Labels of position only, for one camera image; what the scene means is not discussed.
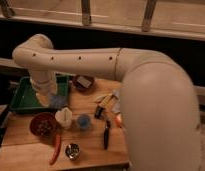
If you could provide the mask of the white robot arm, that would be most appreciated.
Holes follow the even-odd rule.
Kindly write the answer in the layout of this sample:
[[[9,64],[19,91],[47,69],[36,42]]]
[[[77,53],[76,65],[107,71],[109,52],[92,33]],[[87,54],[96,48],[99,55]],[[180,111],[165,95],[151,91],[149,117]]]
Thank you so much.
[[[120,81],[130,171],[200,171],[195,86],[167,55],[131,48],[56,50],[47,36],[36,34],[12,58],[42,95],[53,91],[56,71]]]

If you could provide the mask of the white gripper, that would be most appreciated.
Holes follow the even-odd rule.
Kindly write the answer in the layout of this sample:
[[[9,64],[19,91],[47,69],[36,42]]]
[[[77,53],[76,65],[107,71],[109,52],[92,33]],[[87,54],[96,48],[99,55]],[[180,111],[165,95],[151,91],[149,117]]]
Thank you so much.
[[[34,81],[33,79],[30,79],[30,83],[32,85],[32,88],[37,93],[36,97],[39,101],[39,103],[43,107],[49,106],[49,101],[47,97],[49,96],[50,102],[55,101],[58,93],[58,84],[56,81],[56,78],[53,77],[51,80],[46,81],[45,83],[38,83]]]

